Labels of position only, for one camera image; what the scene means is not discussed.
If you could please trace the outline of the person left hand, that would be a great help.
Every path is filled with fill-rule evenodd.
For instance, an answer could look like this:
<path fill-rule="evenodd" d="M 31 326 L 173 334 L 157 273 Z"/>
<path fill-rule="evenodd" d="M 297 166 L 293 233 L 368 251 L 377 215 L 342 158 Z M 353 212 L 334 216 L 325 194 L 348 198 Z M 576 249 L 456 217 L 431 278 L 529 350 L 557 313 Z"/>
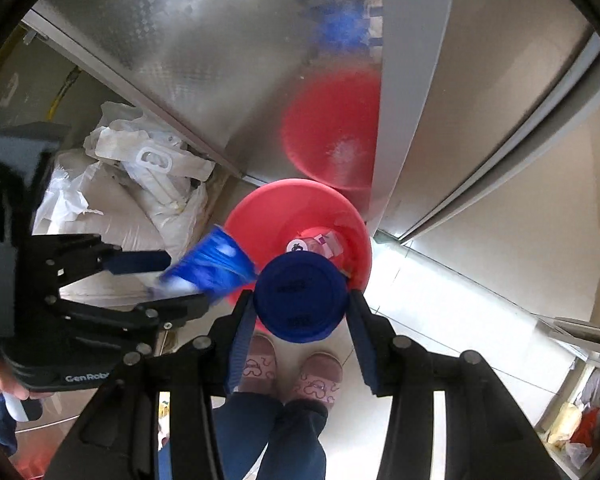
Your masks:
<path fill-rule="evenodd" d="M 32 392 L 16 381 L 9 367 L 0 361 L 0 394 L 8 393 L 20 401 L 29 399 L 45 399 L 53 395 L 52 392 Z"/>

